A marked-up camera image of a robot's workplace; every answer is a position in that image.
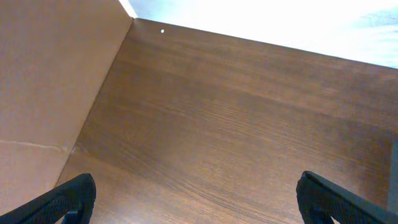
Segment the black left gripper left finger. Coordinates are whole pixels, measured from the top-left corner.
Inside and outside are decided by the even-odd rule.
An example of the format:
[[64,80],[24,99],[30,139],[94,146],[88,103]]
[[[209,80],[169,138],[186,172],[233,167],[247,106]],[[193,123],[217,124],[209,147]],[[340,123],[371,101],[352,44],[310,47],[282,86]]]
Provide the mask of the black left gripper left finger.
[[96,199],[91,174],[80,174],[26,204],[1,215],[1,223],[89,224]]

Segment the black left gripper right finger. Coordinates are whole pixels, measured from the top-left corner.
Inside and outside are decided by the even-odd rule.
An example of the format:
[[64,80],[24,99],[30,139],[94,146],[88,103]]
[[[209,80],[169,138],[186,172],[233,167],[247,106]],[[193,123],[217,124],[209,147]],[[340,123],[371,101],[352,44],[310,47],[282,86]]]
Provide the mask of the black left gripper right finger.
[[298,180],[296,193],[305,224],[397,224],[396,214],[309,170]]

